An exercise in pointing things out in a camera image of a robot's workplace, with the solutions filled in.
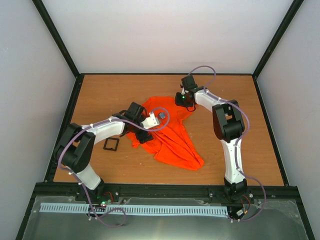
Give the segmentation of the orange garment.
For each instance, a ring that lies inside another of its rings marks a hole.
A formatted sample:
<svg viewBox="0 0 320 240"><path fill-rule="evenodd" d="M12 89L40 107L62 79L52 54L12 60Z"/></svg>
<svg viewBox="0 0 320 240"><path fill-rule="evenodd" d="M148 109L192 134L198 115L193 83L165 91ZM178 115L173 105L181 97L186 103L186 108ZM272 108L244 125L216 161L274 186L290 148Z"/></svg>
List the orange garment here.
<svg viewBox="0 0 320 240"><path fill-rule="evenodd" d="M154 111L155 115L163 112L159 107L166 109L169 113L168 125L156 132L152 132L153 140L141 144L134 133L126 136L132 141L132 146L142 148L154 159L175 167L196 171L204 165L204 160L197 153L196 148L189 137L183 121L192 115L182 106L175 104L171 96L153 96L142 105L147 112Z"/></svg>

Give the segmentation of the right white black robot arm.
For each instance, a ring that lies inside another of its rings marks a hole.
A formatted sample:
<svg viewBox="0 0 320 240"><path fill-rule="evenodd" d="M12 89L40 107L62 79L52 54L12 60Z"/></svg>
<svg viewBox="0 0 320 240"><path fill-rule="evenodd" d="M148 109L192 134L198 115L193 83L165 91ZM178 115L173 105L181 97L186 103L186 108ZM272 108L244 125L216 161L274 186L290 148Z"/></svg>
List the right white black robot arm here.
<svg viewBox="0 0 320 240"><path fill-rule="evenodd" d="M200 105L212 113L213 131L220 140L225 161L224 196L235 202L247 191L241 154L245 123L236 100L225 100L198 86L192 75L181 79L181 92L175 95L175 104L194 111Z"/></svg>

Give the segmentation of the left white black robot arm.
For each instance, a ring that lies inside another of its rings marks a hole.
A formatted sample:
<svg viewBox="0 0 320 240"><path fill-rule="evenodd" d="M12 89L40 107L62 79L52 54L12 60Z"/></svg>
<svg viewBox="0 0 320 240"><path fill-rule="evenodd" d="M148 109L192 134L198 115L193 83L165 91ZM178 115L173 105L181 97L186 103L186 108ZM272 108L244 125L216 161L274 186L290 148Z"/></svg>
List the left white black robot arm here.
<svg viewBox="0 0 320 240"><path fill-rule="evenodd" d="M132 102L127 110L113 114L106 120L89 125L71 123L67 126L53 151L58 165L86 186L86 195L99 201L104 195L105 183L90 164L95 144L113 136L134 133L141 143L153 139L148 130L160 124L153 112Z"/></svg>

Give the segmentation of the black square frame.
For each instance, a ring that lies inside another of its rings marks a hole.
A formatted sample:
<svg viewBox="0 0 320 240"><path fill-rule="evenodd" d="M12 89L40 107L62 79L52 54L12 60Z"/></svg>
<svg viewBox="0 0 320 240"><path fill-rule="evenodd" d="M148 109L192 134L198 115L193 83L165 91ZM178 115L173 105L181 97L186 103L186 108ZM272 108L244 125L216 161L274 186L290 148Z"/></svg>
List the black square frame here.
<svg viewBox="0 0 320 240"><path fill-rule="evenodd" d="M116 152L118 150L120 139L117 137L108 137L104 141L103 149L105 151Z"/></svg>

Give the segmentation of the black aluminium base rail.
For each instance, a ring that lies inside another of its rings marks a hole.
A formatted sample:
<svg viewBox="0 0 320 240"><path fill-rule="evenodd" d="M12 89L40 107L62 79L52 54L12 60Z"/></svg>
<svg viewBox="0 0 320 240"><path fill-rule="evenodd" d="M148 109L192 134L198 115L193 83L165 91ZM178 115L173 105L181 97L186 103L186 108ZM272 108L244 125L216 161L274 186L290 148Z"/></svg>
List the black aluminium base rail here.
<svg viewBox="0 0 320 240"><path fill-rule="evenodd" d="M235 204L238 199L227 200L222 185L168 185L168 184L114 184L107 183L90 190L90 199L97 203L113 197L114 202L120 198L158 198L158 199L196 199L211 204ZM37 196L70 196L78 201L86 201L83 187L77 183L39 182L35 184L32 198Z"/></svg>

